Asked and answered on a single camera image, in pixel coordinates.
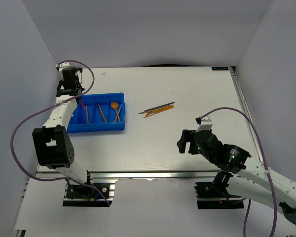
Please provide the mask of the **orange plastic spoon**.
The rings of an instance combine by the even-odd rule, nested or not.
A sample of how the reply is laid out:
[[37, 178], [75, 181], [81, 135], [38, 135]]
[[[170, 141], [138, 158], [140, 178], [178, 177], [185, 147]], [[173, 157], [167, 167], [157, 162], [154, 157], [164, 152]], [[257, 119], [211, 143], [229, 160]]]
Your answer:
[[116, 114], [116, 118], [115, 118], [115, 122], [121, 122], [121, 119], [120, 119], [120, 112], [121, 112], [121, 109], [122, 109], [122, 105], [120, 105], [120, 107], [119, 107], [119, 109], [118, 109], [118, 111], [117, 111], [117, 114]]

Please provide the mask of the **blue plastic knife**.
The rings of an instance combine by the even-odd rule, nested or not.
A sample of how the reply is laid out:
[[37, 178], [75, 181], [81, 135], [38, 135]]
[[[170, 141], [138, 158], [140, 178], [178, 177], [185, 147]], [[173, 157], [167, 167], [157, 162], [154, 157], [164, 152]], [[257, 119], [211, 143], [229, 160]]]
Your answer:
[[89, 124], [89, 113], [88, 113], [87, 106], [85, 106], [85, 112], [86, 112], [86, 120], [87, 120], [87, 123]]

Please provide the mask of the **yellow plastic spoon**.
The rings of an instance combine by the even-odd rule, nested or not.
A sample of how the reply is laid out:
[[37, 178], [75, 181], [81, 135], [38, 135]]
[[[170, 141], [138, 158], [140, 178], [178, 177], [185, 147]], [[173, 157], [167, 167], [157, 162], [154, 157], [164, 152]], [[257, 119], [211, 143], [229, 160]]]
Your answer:
[[118, 103], [116, 101], [112, 101], [111, 102], [111, 108], [115, 110], [116, 114], [117, 114], [117, 109], [118, 109]]

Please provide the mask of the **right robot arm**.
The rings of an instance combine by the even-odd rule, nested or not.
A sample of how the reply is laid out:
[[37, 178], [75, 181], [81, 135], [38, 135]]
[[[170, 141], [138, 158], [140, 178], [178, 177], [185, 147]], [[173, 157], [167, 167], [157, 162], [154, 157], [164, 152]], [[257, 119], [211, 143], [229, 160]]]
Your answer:
[[296, 225], [296, 182], [264, 164], [244, 149], [223, 144], [210, 130], [183, 130], [177, 142], [179, 153], [202, 155], [220, 169], [210, 185], [195, 186], [200, 198], [240, 196], [283, 214]]

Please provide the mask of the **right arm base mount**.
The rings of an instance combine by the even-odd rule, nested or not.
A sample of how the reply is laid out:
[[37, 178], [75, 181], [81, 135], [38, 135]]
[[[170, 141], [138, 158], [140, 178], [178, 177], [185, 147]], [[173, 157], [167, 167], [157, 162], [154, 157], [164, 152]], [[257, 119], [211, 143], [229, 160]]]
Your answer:
[[231, 195], [227, 191], [232, 174], [220, 171], [212, 182], [196, 182], [194, 189], [198, 210], [243, 209], [245, 198]]

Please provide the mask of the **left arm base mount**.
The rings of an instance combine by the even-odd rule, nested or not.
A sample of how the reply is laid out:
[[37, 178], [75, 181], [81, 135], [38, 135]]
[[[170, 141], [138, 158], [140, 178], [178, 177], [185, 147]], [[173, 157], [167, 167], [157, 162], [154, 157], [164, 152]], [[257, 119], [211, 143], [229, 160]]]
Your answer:
[[63, 207], [109, 207], [113, 199], [113, 184], [88, 182], [97, 190], [66, 180]]

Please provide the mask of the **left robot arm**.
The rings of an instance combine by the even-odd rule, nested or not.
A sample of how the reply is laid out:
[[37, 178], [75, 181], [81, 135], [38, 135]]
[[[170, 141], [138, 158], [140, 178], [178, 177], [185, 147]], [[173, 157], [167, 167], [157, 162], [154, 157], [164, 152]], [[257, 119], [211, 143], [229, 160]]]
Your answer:
[[37, 160], [40, 166], [61, 173], [73, 184], [79, 182], [77, 191], [83, 197], [94, 193], [94, 184], [90, 182], [90, 174], [80, 167], [74, 159], [74, 146], [67, 132], [69, 122], [75, 109], [80, 104], [84, 90], [79, 82], [78, 72], [81, 69], [72, 67], [68, 62], [58, 66], [61, 80], [56, 89], [56, 106], [41, 128], [32, 132]]

